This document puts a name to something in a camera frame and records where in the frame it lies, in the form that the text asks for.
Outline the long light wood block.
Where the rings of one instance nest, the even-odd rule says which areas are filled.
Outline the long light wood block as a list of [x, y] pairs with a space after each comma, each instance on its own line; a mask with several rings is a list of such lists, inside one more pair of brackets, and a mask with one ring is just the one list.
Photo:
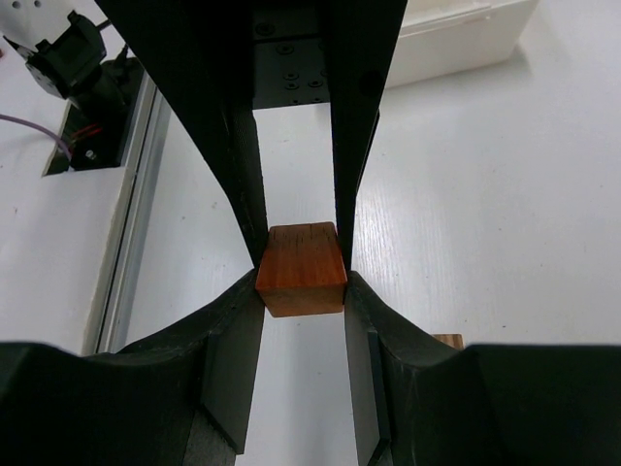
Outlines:
[[434, 338], [455, 350], [463, 350], [465, 347], [461, 334], [436, 334]]

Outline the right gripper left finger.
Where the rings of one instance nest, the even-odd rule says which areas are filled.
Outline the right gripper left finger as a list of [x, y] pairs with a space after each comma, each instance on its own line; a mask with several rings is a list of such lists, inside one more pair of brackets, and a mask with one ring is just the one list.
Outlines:
[[264, 321], [248, 272], [116, 353], [1, 347], [5, 465], [231, 465], [245, 450]]

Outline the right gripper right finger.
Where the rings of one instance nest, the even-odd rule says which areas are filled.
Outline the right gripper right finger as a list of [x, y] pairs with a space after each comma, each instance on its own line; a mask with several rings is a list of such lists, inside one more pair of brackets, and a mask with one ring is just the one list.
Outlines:
[[616, 465], [620, 349], [454, 349], [398, 314], [357, 273], [344, 298], [362, 465]]

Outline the white plastic bin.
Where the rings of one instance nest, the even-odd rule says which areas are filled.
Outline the white plastic bin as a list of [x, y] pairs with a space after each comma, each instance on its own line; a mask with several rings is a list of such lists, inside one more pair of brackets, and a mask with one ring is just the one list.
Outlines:
[[409, 1], [385, 86], [509, 59], [537, 5], [536, 0]]

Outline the orange triangular wood block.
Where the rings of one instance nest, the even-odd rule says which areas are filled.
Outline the orange triangular wood block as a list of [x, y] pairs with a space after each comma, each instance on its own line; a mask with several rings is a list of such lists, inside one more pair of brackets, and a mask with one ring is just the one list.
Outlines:
[[346, 285], [334, 223], [270, 228], [255, 289], [272, 317], [339, 314]]

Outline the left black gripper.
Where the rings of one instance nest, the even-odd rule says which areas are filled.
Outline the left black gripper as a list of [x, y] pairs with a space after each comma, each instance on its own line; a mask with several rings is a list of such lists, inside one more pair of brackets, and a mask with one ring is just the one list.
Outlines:
[[330, 101], [337, 232], [343, 264], [349, 268], [357, 193], [407, 4], [392, 0], [254, 5], [101, 1], [98, 5], [211, 169], [254, 264], [261, 260], [268, 227], [252, 100], [255, 110]]

